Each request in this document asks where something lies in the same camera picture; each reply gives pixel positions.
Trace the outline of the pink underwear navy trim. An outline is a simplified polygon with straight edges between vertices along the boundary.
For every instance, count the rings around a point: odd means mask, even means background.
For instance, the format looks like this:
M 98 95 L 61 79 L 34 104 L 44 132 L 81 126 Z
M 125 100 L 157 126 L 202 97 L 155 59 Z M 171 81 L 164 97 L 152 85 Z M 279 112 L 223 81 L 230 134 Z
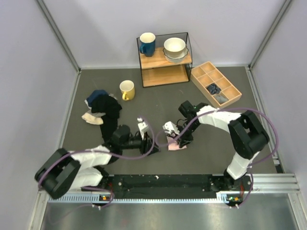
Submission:
M 183 150 L 187 148 L 187 146 L 180 147 L 177 142 L 173 142 L 173 138 L 168 136 L 167 136 L 167 142 L 168 142 L 169 151 Z

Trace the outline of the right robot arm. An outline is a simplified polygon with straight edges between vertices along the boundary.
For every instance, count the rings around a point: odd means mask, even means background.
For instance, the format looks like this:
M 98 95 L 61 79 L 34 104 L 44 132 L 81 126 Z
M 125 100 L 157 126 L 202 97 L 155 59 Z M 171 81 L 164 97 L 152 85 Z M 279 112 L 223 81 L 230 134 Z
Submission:
M 183 125 L 177 126 L 177 134 L 182 134 L 177 139 L 180 147 L 193 141 L 192 133 L 200 125 L 211 125 L 230 134 L 235 154 L 224 171 L 223 184 L 231 190 L 240 186 L 248 166 L 270 140 L 256 115 L 250 110 L 244 113 L 218 112 L 206 103 L 194 106 L 189 101 L 183 102 L 178 110 L 186 119 Z

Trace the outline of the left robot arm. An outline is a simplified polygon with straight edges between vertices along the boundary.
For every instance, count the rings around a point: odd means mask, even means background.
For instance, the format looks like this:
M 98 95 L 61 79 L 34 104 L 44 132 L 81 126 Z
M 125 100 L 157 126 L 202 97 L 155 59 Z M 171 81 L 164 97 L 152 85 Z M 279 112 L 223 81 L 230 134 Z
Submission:
M 95 187 L 107 188 L 109 174 L 104 166 L 123 158 L 124 150 L 137 149 L 142 157 L 159 152 L 159 147 L 148 135 L 145 122 L 138 124 L 138 132 L 133 135 L 127 125 L 118 126 L 110 139 L 93 149 L 67 151 L 56 150 L 36 172 L 35 180 L 53 199 L 64 196 L 68 191 Z

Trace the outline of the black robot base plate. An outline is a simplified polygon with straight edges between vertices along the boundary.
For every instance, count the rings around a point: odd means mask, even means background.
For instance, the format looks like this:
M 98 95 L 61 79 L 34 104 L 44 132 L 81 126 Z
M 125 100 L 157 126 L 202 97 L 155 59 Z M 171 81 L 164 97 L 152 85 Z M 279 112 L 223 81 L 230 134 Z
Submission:
M 104 176 L 96 186 L 111 191 L 131 191 L 134 188 L 199 188 L 204 192 L 234 191 L 251 189 L 248 175 L 233 180 L 222 174 L 116 174 Z

